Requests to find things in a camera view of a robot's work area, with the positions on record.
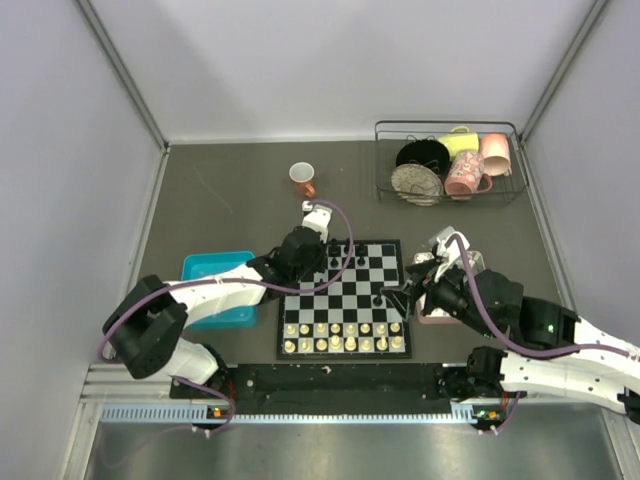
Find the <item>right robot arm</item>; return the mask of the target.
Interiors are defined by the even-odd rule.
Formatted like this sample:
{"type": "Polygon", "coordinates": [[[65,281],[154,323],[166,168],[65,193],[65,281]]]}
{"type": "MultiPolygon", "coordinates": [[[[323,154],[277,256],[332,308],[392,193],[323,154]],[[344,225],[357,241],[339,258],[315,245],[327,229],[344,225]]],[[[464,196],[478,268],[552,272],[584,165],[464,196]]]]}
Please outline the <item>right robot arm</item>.
{"type": "Polygon", "coordinates": [[[639,420],[638,347],[560,304],[525,295],[522,284],[500,273],[465,273],[454,265],[438,277],[440,265],[432,259],[409,267],[407,281],[381,288],[375,301],[402,319],[442,310],[501,342],[474,348],[463,370],[442,375],[443,395],[562,396],[639,420]]]}

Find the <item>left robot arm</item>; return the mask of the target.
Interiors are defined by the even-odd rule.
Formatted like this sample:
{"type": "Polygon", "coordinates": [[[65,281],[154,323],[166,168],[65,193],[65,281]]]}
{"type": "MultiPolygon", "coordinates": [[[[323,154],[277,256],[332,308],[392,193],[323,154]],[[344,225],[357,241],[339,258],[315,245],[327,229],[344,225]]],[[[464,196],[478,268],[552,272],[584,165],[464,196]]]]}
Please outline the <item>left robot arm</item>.
{"type": "Polygon", "coordinates": [[[326,228],[298,226],[268,254],[198,280],[138,281],[103,325],[103,334],[135,380],[155,374],[191,382],[205,396],[226,387],[227,365],[212,347],[185,340],[183,330],[228,310],[254,307],[298,291],[322,269],[326,228]]]}

